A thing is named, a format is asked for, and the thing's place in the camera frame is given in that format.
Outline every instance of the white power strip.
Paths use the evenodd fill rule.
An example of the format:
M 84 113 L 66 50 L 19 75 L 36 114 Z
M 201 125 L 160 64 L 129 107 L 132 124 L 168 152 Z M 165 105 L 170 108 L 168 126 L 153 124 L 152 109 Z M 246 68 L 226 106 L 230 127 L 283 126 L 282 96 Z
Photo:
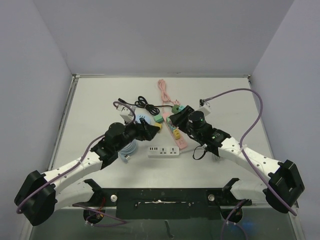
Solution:
M 180 155 L 178 146 L 150 146 L 148 158 L 150 159 L 174 159 Z

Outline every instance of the yellow block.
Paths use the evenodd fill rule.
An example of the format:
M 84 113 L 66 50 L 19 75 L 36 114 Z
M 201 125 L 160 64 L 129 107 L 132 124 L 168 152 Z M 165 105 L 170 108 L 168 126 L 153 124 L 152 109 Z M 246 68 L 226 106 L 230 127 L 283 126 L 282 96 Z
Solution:
M 178 140 L 180 138 L 180 132 L 178 129 L 173 130 L 172 134 L 173 134 L 175 140 Z
M 154 125 L 155 125 L 156 127 L 159 127 L 159 128 L 160 128 L 160 130 L 158 131 L 158 133 L 160 133 L 160 131 L 161 131 L 161 129 L 162 129 L 162 124 L 156 122 Z

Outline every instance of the white tabletop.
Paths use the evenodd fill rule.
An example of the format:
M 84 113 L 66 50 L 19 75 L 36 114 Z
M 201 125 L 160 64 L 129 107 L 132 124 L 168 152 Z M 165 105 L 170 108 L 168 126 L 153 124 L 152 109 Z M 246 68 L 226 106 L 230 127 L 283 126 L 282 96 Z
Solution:
M 103 134 L 110 124 L 123 122 L 113 106 L 122 98 L 129 103 L 144 96 L 150 104 L 160 105 L 159 78 L 80 78 L 74 93 L 60 147 L 53 167 L 58 168 L 79 158 L 88 143 Z M 170 97 L 182 105 L 199 107 L 199 99 L 208 98 L 235 88 L 250 88 L 246 78 L 165 78 Z M 206 121 L 240 140 L 258 115 L 253 95 L 247 91 L 233 92 L 210 101 L 212 113 Z M 136 109 L 136 113 L 149 113 Z M 188 148 L 198 143 L 189 139 Z M 268 140 L 261 122 L 246 137 L 251 149 L 271 157 Z M 179 158 L 150 159 L 149 146 L 175 145 L 169 130 L 164 127 L 151 141 L 138 142 L 138 150 L 125 164 L 117 159 L 101 171 L 87 175 L 103 188 L 221 188 L 231 178 L 259 179 L 227 159 L 214 160 L 207 153 L 202 160 L 193 160 L 192 152 Z

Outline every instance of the pink cable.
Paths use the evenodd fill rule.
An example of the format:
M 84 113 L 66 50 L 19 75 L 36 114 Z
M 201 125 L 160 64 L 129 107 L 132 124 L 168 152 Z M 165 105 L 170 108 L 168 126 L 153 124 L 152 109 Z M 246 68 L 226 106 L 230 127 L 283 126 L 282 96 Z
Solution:
M 158 81 L 158 88 L 161 91 L 161 100 L 162 100 L 162 105 L 164 105 L 165 103 L 172 103 L 174 105 L 180 105 L 180 102 L 176 99 L 175 101 L 172 101 L 168 95 L 168 93 L 166 92 L 166 81 L 163 79 L 160 79 Z

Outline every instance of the wall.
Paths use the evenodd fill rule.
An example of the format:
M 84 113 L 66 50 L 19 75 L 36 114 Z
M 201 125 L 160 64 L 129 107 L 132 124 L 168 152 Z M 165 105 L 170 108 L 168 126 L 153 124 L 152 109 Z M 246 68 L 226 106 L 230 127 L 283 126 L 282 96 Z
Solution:
M 251 74 L 293 0 L 34 0 L 72 73 Z
M 295 0 L 252 75 L 272 151 L 299 168 L 306 239 L 320 235 L 320 1 Z
M 0 238 L 16 240 L 14 198 L 49 164 L 71 73 L 32 0 L 1 1 L 0 33 Z

